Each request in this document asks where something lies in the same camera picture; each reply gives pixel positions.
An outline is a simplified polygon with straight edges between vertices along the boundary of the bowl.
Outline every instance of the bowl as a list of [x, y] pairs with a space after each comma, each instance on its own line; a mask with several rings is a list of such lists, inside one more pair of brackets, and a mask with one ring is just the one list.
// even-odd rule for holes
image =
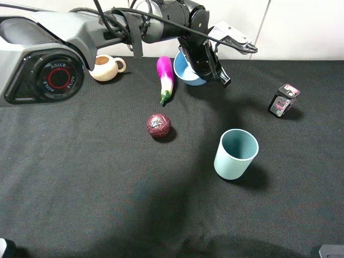
[[174, 59], [173, 69], [178, 78], [188, 85], [199, 86], [206, 83], [206, 81], [199, 78], [191, 66], [189, 66], [184, 54], [180, 51]]

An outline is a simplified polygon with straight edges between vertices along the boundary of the light blue cup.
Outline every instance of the light blue cup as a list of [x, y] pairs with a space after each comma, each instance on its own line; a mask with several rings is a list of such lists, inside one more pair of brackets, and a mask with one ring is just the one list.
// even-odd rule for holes
[[220, 139], [214, 168], [227, 180], [239, 178], [257, 156], [259, 145], [252, 134], [242, 129], [231, 129]]
[[206, 83], [205, 80], [198, 77], [194, 70], [189, 66], [182, 52], [178, 52], [173, 62], [175, 74], [186, 84], [199, 86]]

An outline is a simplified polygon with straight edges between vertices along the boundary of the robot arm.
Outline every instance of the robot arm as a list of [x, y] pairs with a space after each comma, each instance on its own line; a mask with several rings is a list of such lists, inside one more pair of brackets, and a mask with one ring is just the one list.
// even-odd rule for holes
[[177, 38], [195, 73], [223, 85], [230, 78], [218, 60], [216, 42], [223, 40], [240, 52], [257, 51], [231, 35], [205, 38], [212, 33], [209, 12], [190, 0], [138, 0], [132, 9], [103, 13], [107, 24], [90, 12], [78, 8], [68, 13], [38, 11], [32, 19], [0, 16], [0, 106], [69, 99], [81, 87], [84, 71], [93, 70], [97, 50], [118, 43], [132, 45], [134, 56], [141, 58], [142, 41]]

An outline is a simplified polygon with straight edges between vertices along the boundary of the black tablecloth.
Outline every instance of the black tablecloth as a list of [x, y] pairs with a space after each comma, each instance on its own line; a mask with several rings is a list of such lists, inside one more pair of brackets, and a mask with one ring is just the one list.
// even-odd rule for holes
[[[156, 59], [89, 75], [71, 100], [0, 109], [0, 237], [23, 257], [308, 257], [344, 244], [344, 62], [223, 61], [227, 89], [179, 81], [160, 101]], [[278, 87], [301, 90], [278, 119]], [[146, 120], [162, 112], [164, 141]], [[242, 128], [260, 152], [243, 177], [213, 168]]]

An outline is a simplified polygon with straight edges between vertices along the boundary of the round fruit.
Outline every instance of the round fruit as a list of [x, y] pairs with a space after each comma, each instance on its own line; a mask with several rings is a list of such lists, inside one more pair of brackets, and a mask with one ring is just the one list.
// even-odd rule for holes
[[154, 138], [165, 137], [171, 131], [171, 121], [164, 114], [154, 114], [147, 120], [147, 129]]

